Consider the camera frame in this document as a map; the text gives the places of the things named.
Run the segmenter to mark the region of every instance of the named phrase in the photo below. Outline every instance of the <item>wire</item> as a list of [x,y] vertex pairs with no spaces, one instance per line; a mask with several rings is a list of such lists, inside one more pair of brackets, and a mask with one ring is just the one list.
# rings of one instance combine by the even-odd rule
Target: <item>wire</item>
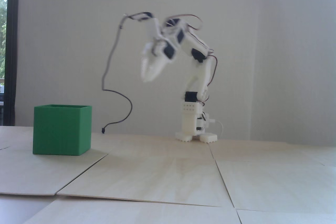
[[215,69],[214,69],[214,71],[213,71],[213,74],[212,74],[212,78],[211,78],[211,80],[210,80],[210,82],[208,83],[208,85],[207,85],[207,86],[209,86],[209,85],[210,85],[210,83],[212,82],[212,80],[213,80],[213,78],[214,78],[214,76],[215,76],[216,69],[217,69],[217,64],[218,64],[218,59],[216,58],[216,56],[215,56],[215,55],[212,55],[212,54],[210,54],[209,56],[211,56],[211,57],[214,57],[214,58],[215,58],[215,60],[216,60],[216,65],[215,65]]
[[106,64],[106,69],[105,69],[105,72],[104,72],[104,74],[103,74],[103,76],[102,76],[102,90],[103,90],[103,91],[109,91],[109,92],[117,93],[117,94],[121,95],[122,97],[125,97],[125,98],[129,101],[129,103],[131,104],[131,109],[130,109],[128,115],[127,115],[124,119],[122,119],[122,120],[120,120],[120,121],[117,121],[117,122],[110,122],[110,123],[106,124],[106,125],[102,128],[102,133],[103,133],[103,134],[105,133],[105,128],[106,128],[108,125],[110,125],[110,124],[116,124],[116,123],[123,122],[124,120],[126,120],[126,119],[129,117],[129,115],[131,114],[132,109],[133,109],[133,104],[132,104],[131,100],[130,100],[127,96],[125,96],[125,95],[123,95],[122,93],[119,93],[119,92],[117,92],[117,91],[115,91],[115,90],[105,89],[105,77],[106,77],[106,75],[108,74],[108,70],[109,70],[110,63],[111,63],[111,58],[112,58],[112,55],[113,55],[113,53],[114,53],[114,51],[115,51],[115,49],[116,49],[116,47],[117,47],[117,44],[118,44],[119,37],[120,37],[120,33],[121,33],[121,29],[123,28],[122,26],[123,26],[125,20],[126,20],[127,18],[130,18],[130,17],[131,17],[130,15],[126,15],[126,14],[125,14],[125,16],[122,18],[122,20],[121,20],[120,23],[119,23],[119,29],[118,29],[118,31],[117,31],[117,35],[116,35],[116,38],[115,38],[115,40],[114,40],[113,47],[112,47],[112,49],[111,49],[111,51],[110,51],[110,53],[109,53],[109,55],[108,55],[108,60],[107,60],[107,64]]
[[221,132],[220,132],[220,137],[219,138],[221,138],[222,137],[222,135],[223,135],[223,130],[224,130],[224,127],[223,127],[223,123],[221,123],[220,121],[218,121],[218,120],[216,120],[216,122],[219,122],[220,124],[221,124],[221,127],[222,127],[222,130],[221,130]]
[[200,19],[197,15],[194,15],[194,14],[179,14],[179,15],[172,15],[172,16],[167,17],[167,18],[165,19],[164,24],[166,24],[166,23],[167,23],[167,20],[169,20],[169,19],[173,19],[173,18],[175,18],[175,17],[188,17],[188,16],[190,16],[190,17],[196,17],[198,20],[200,20],[201,25],[200,25],[198,28],[195,28],[195,27],[193,27],[193,26],[191,26],[191,25],[188,24],[188,26],[189,26],[190,28],[192,28],[193,30],[200,30],[200,29],[202,28],[203,21],[202,21],[202,19]]

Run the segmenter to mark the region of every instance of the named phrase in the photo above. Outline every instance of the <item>black cable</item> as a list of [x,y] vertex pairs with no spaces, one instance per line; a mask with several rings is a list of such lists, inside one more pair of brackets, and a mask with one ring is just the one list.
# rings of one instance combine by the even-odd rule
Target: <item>black cable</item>
[[106,75],[108,74],[109,66],[110,66],[110,63],[111,63],[111,58],[112,58],[112,55],[113,55],[113,53],[114,53],[114,51],[115,51],[115,49],[116,49],[116,47],[117,47],[117,44],[118,44],[119,37],[120,37],[120,33],[121,33],[121,29],[123,28],[122,26],[123,26],[125,20],[126,20],[127,18],[130,18],[130,17],[131,17],[131,16],[129,16],[129,15],[125,15],[125,16],[122,18],[122,20],[120,21],[120,23],[119,23],[119,29],[118,29],[118,32],[117,32],[117,35],[116,35],[116,38],[115,38],[113,47],[112,47],[112,49],[111,49],[111,51],[110,51],[110,53],[109,53],[109,55],[108,55],[108,60],[107,60],[107,64],[106,64],[106,69],[105,69],[105,72],[104,72],[104,74],[103,74],[103,76],[102,76],[102,90],[103,90],[103,91],[109,91],[109,92],[117,93],[117,94],[121,95],[122,97],[125,97],[125,98],[129,101],[129,103],[131,104],[131,110],[129,111],[128,115],[127,115],[124,119],[122,119],[122,120],[120,120],[120,121],[117,121],[117,122],[110,122],[110,123],[106,124],[106,125],[102,128],[102,133],[103,133],[103,134],[105,133],[105,128],[106,128],[108,125],[110,125],[110,124],[116,124],[116,123],[123,122],[124,120],[126,120],[126,119],[129,117],[129,115],[131,114],[132,109],[133,109],[133,104],[132,104],[131,100],[130,100],[127,96],[125,96],[125,95],[123,95],[122,93],[119,93],[119,92],[117,92],[117,91],[114,91],[114,90],[105,89],[105,77],[106,77]]

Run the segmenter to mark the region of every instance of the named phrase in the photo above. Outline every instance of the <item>white robotic arm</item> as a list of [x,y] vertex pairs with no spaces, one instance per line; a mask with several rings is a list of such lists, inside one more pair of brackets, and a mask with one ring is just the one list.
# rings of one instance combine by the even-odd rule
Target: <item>white robotic arm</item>
[[[181,50],[193,57],[194,70],[186,86],[182,102],[182,132],[176,133],[177,139],[190,141],[199,137],[203,142],[217,141],[217,136],[205,133],[208,127],[208,114],[203,111],[204,102],[208,99],[208,85],[211,82],[211,58],[213,55],[204,41],[200,40],[186,21],[178,16],[169,17],[163,26],[149,12],[128,16],[130,19],[144,21],[150,42],[143,50],[141,77],[144,82],[154,80],[163,68],[172,63]],[[198,83],[196,92],[191,88]]]

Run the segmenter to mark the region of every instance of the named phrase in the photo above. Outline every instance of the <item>wooden table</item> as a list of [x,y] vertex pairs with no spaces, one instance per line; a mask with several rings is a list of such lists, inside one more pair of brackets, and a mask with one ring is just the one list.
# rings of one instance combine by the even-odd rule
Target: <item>wooden table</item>
[[88,159],[33,156],[32,136],[0,127],[5,223],[336,223],[334,147],[92,133]]

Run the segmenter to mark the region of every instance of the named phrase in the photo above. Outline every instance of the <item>tree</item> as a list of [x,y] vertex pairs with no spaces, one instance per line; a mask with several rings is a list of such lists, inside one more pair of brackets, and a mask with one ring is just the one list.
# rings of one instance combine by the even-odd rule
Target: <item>tree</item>
[[5,77],[7,0],[0,0],[0,78]]

